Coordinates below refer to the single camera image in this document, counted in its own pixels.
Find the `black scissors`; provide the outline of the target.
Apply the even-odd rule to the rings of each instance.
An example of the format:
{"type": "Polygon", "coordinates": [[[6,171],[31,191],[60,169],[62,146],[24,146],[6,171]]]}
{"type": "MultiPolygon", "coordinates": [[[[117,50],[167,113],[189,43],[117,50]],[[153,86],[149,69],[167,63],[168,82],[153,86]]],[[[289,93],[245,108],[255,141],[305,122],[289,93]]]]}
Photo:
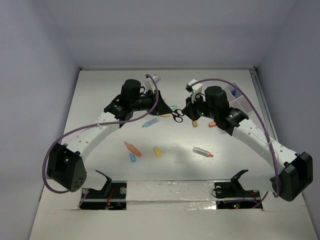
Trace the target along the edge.
{"type": "Polygon", "coordinates": [[[182,123],[183,122],[184,113],[182,112],[181,109],[177,108],[177,109],[173,110],[171,115],[173,117],[173,120],[176,123],[182,123]]]}

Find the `brown eraser block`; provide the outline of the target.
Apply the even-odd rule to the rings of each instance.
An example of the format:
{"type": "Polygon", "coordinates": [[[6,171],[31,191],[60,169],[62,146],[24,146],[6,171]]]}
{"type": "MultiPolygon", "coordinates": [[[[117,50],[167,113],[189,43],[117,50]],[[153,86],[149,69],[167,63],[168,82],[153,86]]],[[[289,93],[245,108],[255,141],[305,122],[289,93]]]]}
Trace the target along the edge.
{"type": "Polygon", "coordinates": [[[192,122],[192,126],[193,126],[194,128],[198,127],[198,122],[197,122],[196,120],[193,121],[193,122],[192,122]]]}

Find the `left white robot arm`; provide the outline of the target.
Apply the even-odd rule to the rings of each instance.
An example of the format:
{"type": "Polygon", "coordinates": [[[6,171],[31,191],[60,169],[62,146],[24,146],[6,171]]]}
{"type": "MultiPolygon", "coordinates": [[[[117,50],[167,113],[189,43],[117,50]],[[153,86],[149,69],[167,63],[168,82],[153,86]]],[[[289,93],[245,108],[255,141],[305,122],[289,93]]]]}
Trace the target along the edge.
{"type": "Polygon", "coordinates": [[[81,189],[88,177],[84,161],[107,136],[136,121],[134,112],[144,111],[146,116],[172,114],[159,91],[159,76],[146,74],[146,78],[149,83],[145,86],[127,79],[120,94],[94,123],[71,130],[52,143],[42,164],[42,180],[48,190],[64,194],[81,189]]]}

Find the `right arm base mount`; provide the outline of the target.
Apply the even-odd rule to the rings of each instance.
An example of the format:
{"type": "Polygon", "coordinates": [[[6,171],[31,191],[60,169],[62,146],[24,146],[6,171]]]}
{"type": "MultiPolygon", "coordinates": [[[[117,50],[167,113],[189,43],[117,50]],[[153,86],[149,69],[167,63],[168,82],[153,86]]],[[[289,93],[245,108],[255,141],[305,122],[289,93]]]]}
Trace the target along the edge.
{"type": "Polygon", "coordinates": [[[248,170],[243,169],[230,180],[214,183],[211,195],[216,199],[218,210],[263,209],[260,192],[244,190],[239,182],[240,177],[246,172],[248,170]]]}

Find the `grey orange-tipped marker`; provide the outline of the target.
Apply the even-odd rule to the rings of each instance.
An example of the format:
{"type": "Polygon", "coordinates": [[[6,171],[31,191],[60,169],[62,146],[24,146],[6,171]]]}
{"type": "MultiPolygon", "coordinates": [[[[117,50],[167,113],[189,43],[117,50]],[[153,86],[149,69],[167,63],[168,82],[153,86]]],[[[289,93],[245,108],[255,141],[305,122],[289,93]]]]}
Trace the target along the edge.
{"type": "Polygon", "coordinates": [[[194,147],[194,148],[192,149],[192,151],[193,151],[194,153],[196,153],[196,154],[198,154],[198,155],[201,155],[201,156],[203,156],[203,157],[206,157],[206,158],[211,158],[211,157],[214,156],[214,155],[213,155],[212,153],[210,153],[209,151],[204,150],[204,149],[199,148],[199,147],[194,147]]]}

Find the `small blue-capped bottle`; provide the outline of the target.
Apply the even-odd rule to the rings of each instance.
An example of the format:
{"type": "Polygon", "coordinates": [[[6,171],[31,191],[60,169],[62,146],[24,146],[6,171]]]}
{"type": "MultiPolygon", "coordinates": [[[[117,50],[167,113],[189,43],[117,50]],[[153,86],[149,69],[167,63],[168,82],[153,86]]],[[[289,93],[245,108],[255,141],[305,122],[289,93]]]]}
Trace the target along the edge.
{"type": "Polygon", "coordinates": [[[232,94],[233,96],[235,96],[235,95],[236,95],[236,93],[237,93],[237,89],[236,89],[236,88],[234,88],[234,89],[232,90],[231,94],[232,94]]]}

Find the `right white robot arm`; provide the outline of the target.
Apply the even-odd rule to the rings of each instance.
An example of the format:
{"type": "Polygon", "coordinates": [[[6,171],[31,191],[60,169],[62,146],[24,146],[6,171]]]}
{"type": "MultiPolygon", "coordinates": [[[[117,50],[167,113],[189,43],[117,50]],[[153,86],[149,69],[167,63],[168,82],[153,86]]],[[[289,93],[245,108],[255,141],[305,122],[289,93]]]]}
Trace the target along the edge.
{"type": "Polygon", "coordinates": [[[192,121],[213,119],[216,126],[243,142],[278,172],[270,178],[271,189],[287,202],[293,201],[313,181],[313,158],[307,152],[286,148],[261,130],[239,108],[231,107],[227,93],[220,86],[205,90],[198,83],[186,87],[190,93],[182,113],[192,121]]]}

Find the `orange pen cap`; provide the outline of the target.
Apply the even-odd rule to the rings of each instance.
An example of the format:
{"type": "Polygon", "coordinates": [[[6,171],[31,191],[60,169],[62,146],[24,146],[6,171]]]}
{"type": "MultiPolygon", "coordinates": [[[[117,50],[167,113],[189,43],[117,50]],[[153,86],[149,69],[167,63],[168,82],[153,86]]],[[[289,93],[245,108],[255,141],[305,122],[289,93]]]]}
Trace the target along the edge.
{"type": "Polygon", "coordinates": [[[213,127],[216,127],[217,126],[217,124],[213,121],[213,122],[210,122],[209,124],[208,124],[208,127],[209,128],[213,128],[213,127]]]}

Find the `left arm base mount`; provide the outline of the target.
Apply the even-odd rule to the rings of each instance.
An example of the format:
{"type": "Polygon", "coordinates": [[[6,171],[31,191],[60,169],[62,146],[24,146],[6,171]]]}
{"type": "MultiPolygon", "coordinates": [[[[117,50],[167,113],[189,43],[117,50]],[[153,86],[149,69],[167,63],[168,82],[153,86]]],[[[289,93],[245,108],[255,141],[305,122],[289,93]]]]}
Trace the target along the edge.
{"type": "Polygon", "coordinates": [[[113,181],[101,171],[95,171],[104,177],[101,189],[83,188],[78,207],[81,210],[126,210],[127,182],[113,181]]]}

